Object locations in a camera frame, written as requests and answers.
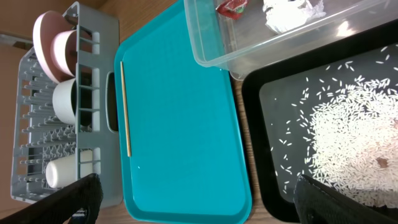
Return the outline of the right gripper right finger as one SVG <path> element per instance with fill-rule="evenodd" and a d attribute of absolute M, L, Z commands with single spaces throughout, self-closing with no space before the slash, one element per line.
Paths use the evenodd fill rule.
<path fill-rule="evenodd" d="M 298 178 L 294 205 L 304 224 L 397 224 L 392 216 L 355 202 L 307 175 Z"/>

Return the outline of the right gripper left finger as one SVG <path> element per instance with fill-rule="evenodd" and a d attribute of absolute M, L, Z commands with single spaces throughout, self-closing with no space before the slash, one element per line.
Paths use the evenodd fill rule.
<path fill-rule="evenodd" d="M 95 223 L 103 200 L 98 174 L 56 191 L 3 219 L 1 223 Z"/>

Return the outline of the dark food scrap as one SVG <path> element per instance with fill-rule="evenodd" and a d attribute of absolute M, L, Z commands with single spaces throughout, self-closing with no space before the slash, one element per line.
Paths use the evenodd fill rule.
<path fill-rule="evenodd" d="M 386 169 L 389 167 L 388 159 L 378 157 L 376 161 L 381 169 Z"/>

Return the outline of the rice grains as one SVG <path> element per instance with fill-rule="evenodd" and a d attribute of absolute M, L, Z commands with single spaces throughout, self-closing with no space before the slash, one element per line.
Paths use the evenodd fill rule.
<path fill-rule="evenodd" d="M 397 93 L 372 81 L 350 85 L 312 113 L 310 133 L 307 176 L 361 204 L 397 207 Z"/>

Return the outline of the wooden chopstick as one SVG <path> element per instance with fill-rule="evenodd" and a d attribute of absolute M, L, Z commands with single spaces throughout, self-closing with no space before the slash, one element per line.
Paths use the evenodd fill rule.
<path fill-rule="evenodd" d="M 131 152 L 131 140 L 130 140 L 130 130 L 129 130 L 126 83 L 125 83 L 123 61 L 120 61 L 120 69 L 121 69 L 121 88 L 122 88 L 122 97 L 123 97 L 124 125 L 125 125 L 125 132 L 126 132 L 127 156 L 131 157 L 132 152 Z"/>

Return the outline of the grey round bowl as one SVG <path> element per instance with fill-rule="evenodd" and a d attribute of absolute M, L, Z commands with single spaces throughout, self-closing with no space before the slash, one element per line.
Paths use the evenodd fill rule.
<path fill-rule="evenodd" d="M 52 104 L 56 117 L 65 124 L 75 124 L 76 83 L 75 79 L 59 83 L 52 96 Z"/>

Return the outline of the small pink bowl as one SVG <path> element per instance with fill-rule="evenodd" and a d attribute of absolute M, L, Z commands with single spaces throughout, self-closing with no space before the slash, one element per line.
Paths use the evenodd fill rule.
<path fill-rule="evenodd" d="M 76 30 L 61 32 L 51 45 L 51 57 L 55 66 L 64 74 L 74 77 L 77 63 Z"/>

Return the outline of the large white plate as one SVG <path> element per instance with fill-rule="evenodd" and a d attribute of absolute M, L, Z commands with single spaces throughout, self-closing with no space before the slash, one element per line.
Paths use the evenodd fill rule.
<path fill-rule="evenodd" d="M 70 30 L 70 24 L 57 11 L 47 11 L 41 14 L 34 23 L 33 44 L 37 60 L 54 83 L 60 83 L 73 78 L 62 72 L 52 59 L 52 41 L 61 32 Z"/>

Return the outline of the white tissue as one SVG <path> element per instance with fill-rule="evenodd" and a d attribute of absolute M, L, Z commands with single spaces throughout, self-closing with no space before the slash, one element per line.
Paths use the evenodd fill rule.
<path fill-rule="evenodd" d="M 263 0 L 265 25 L 276 34 L 296 29 L 326 15 L 323 1 L 312 5 L 309 0 Z"/>

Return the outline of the red snack wrapper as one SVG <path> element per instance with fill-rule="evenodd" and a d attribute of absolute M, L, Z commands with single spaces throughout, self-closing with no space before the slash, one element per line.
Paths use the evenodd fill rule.
<path fill-rule="evenodd" d="M 216 8 L 216 11 L 222 16 L 237 20 L 242 16 L 248 2 L 248 0 L 225 0 Z"/>

